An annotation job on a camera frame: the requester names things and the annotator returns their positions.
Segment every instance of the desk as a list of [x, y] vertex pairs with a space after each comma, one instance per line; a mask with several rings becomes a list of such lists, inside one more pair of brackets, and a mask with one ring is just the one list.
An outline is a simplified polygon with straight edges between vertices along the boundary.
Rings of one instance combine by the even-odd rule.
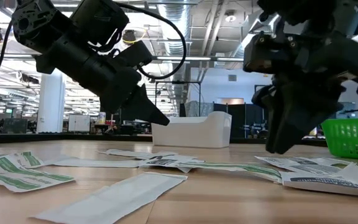
[[[42, 156], [59, 153], [89, 159], [123, 159], [95, 150], [173, 151], [210, 162], [258, 162], [270, 156], [263, 145], [232, 144], [225, 149], [155, 147], [146, 142], [49, 141], [0, 144], [0, 152], [34, 151]], [[295, 146], [285, 156], [332, 157], [326, 148]], [[49, 208], [74, 202], [105, 185], [145, 171], [182, 174], [176, 169], [41, 167], [39, 170], [74, 176], [77, 181], [28, 193], [12, 193], [0, 186], [0, 224], [49, 223], [33, 218]], [[188, 180], [171, 189], [120, 224], [197, 223], [358, 223], [358, 197], [289, 189], [242, 172], [193, 170]]]

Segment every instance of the white plastic bin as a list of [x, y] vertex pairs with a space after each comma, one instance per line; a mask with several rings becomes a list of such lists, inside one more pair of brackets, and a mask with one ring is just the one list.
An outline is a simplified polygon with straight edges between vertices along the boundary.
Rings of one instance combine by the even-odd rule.
[[152, 124], [155, 146], [228, 147], [231, 115], [215, 111], [208, 117], [170, 118], [168, 126]]

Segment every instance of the table surface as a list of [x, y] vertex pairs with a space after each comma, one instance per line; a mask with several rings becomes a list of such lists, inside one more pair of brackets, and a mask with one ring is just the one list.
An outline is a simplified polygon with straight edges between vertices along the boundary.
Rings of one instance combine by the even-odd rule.
[[[0, 144], [0, 153], [33, 151], [40, 157], [58, 154], [87, 159], [124, 159], [96, 150], [173, 151], [208, 162], [259, 162], [271, 156], [263, 145], [231, 144], [224, 149], [158, 147], [147, 142], [49, 141]], [[284, 157], [332, 157], [323, 147], [295, 146]], [[103, 186], [156, 171], [183, 174], [176, 169], [126, 169], [46, 166], [38, 170], [74, 176], [76, 182], [27, 193], [0, 186], [0, 223], [50, 223], [28, 218], [44, 210], [77, 201]], [[358, 223], [358, 197], [290, 189], [242, 172], [194, 169], [188, 180], [156, 201], [117, 223]]]

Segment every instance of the green plastic basket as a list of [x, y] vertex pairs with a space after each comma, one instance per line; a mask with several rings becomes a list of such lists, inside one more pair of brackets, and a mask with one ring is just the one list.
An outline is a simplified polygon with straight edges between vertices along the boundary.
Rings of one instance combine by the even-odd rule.
[[323, 123], [330, 153], [358, 159], [358, 119], [329, 119]]

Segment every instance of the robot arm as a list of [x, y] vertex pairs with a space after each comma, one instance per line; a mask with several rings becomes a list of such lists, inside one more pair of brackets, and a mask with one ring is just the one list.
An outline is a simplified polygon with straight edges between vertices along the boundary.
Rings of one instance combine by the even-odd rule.
[[[82, 0], [70, 18], [50, 0], [22, 0], [12, 15], [14, 35], [36, 56], [37, 71], [61, 70], [100, 97], [101, 107], [123, 107], [135, 119], [167, 125], [168, 118], [147, 98], [136, 71], [152, 61], [142, 41], [114, 57], [114, 45], [129, 22], [111, 0]], [[98, 52], [111, 52], [101, 55]]]
[[[273, 74], [272, 85], [252, 102], [268, 109], [266, 150], [283, 154], [310, 130], [342, 109], [341, 82], [358, 83], [358, 1], [258, 0], [260, 20], [277, 13], [275, 35], [260, 33], [245, 49], [246, 72]], [[306, 22], [300, 35], [284, 34], [284, 24]]]

